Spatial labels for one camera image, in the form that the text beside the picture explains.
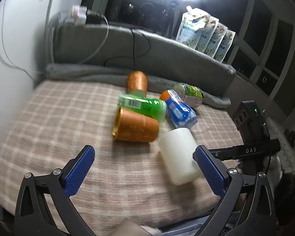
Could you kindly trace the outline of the plaid beige table cloth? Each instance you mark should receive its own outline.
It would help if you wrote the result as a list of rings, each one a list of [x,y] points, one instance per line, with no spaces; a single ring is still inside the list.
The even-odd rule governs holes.
[[[225,110],[201,105],[175,129],[117,105],[123,87],[44,81],[11,122],[0,150],[0,205],[12,235],[109,235],[124,220],[162,229],[208,215],[219,202],[206,179],[175,185],[160,140],[194,151],[242,143]]]

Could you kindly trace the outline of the green plastic bottle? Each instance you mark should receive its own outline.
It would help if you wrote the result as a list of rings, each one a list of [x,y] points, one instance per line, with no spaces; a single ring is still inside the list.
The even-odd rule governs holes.
[[[159,99],[149,99],[131,94],[121,93],[118,105],[136,113],[143,114],[163,123],[167,111],[165,101]]]

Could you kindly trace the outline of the white refill pouch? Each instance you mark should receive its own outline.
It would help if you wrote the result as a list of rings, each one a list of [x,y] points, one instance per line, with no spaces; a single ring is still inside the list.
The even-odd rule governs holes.
[[[227,30],[225,36],[223,37],[215,55],[214,59],[217,60],[218,62],[222,62],[229,51],[233,40],[235,38],[235,31]]]
[[[204,53],[214,31],[217,28],[217,25],[219,23],[219,19],[215,17],[210,17],[206,26],[202,28],[201,35],[199,38],[199,41],[197,43],[197,46],[195,47],[196,51],[199,51],[201,53]]]
[[[205,54],[211,58],[213,58],[217,52],[217,49],[219,47],[219,45],[221,44],[224,36],[227,33],[228,28],[221,24],[218,23],[217,27],[205,49]]]
[[[210,19],[210,14],[198,8],[186,7],[187,12],[183,13],[182,21],[176,35],[176,41],[195,49],[200,40],[201,33]]]

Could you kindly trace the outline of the grey folded blanket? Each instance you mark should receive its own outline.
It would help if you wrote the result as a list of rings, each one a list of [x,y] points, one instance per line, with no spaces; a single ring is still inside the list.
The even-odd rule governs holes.
[[[231,105],[224,93],[235,78],[232,66],[156,34],[117,26],[60,24],[50,32],[48,48],[50,80],[126,86],[127,76],[141,71],[148,76],[151,92],[186,83],[202,90],[207,105]]]

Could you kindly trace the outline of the black tripod stand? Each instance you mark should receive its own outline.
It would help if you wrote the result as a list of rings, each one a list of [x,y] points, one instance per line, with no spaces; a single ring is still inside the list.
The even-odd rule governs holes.
[[[178,5],[178,0],[171,0],[169,5],[162,13],[161,35],[171,39],[172,29],[174,24],[175,9]]]

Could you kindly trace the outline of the white power strip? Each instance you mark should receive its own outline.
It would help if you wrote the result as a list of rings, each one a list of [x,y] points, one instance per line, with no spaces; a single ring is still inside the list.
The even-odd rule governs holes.
[[[73,23],[74,25],[84,26],[87,20],[87,7],[73,5],[70,12],[63,20],[64,23]]]

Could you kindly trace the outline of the black power adapter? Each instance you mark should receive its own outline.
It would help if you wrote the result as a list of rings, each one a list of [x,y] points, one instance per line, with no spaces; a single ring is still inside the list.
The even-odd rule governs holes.
[[[88,10],[86,16],[87,16],[86,24],[95,25],[95,24],[105,23],[105,20],[100,14],[100,12]]]

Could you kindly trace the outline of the orange cup near blanket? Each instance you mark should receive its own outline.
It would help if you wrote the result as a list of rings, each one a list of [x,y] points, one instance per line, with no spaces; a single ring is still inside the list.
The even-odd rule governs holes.
[[[127,77],[127,91],[131,95],[146,97],[148,78],[141,71],[133,71]]]

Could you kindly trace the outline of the green white drink carton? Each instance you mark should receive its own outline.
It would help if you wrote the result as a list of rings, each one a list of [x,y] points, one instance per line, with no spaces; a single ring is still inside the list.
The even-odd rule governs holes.
[[[179,83],[173,87],[178,96],[191,108],[202,105],[204,95],[201,89],[186,83]]]

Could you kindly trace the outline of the cream white plastic cup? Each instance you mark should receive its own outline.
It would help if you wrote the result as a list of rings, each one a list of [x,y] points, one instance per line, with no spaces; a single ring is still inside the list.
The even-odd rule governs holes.
[[[198,144],[188,128],[177,128],[159,140],[160,153],[170,181],[182,185],[203,177],[193,159]]]

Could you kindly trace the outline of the blue Arctic Ocean can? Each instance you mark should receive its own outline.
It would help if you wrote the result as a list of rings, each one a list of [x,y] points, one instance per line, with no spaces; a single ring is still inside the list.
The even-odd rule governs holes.
[[[173,90],[162,92],[160,100],[165,101],[167,112],[176,128],[191,128],[197,124],[197,115]]]

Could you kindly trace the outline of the orange cup lying front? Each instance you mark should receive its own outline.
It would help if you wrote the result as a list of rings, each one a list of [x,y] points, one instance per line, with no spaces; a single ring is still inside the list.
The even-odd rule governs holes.
[[[113,140],[128,142],[153,142],[159,133],[156,119],[128,110],[117,109],[112,129]]]

